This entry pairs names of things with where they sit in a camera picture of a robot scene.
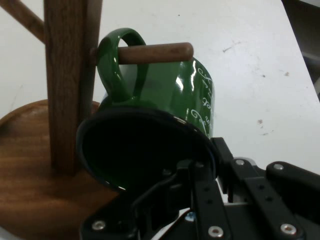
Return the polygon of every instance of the wooden arm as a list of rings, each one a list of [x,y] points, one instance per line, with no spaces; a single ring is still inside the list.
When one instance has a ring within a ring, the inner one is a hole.
[[[0,6],[29,32],[45,43],[44,22],[20,0],[0,0]],[[90,63],[96,65],[97,49],[90,51]],[[188,61],[194,49],[188,42],[119,47],[119,64],[151,64]]]
[[[0,6],[23,25],[30,33],[45,43],[44,21],[20,0],[0,0]]]

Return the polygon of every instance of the bolt head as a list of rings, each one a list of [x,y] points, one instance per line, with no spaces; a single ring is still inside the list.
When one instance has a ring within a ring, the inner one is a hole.
[[[297,233],[296,227],[288,223],[282,224],[280,230],[287,235],[295,235]]]
[[[274,167],[275,169],[277,169],[277,170],[283,170],[283,169],[284,169],[284,166],[281,165],[281,164],[275,164],[275,165],[273,165],[273,167]]]
[[[237,159],[237,160],[235,160],[235,163],[237,164],[237,165],[244,165],[245,164],[245,161],[243,161],[242,159]]]
[[[100,231],[106,227],[105,221],[98,220],[92,223],[92,229],[95,231]]]
[[[219,226],[211,226],[208,229],[208,234],[210,237],[214,239],[222,238],[224,235],[224,231]]]

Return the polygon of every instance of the wooden peg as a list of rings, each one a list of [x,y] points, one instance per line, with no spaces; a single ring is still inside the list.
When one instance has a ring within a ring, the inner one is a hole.
[[[125,46],[118,48],[119,64],[152,64],[189,61],[194,48],[189,42]],[[97,65],[97,49],[90,50],[90,63]]]

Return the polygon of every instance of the green mug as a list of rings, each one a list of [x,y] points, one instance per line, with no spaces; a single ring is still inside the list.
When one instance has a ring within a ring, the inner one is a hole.
[[[205,67],[190,61],[138,64],[123,76],[118,45],[145,45],[133,29],[110,32],[99,44],[97,70],[108,93],[78,130],[77,150],[100,182],[128,189],[192,158],[209,161],[214,85]]]

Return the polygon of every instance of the wooden post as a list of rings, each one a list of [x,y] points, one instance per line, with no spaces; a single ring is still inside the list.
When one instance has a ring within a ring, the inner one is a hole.
[[[76,132],[89,116],[95,66],[89,52],[99,39],[102,0],[45,0],[44,36],[51,164],[77,171]]]

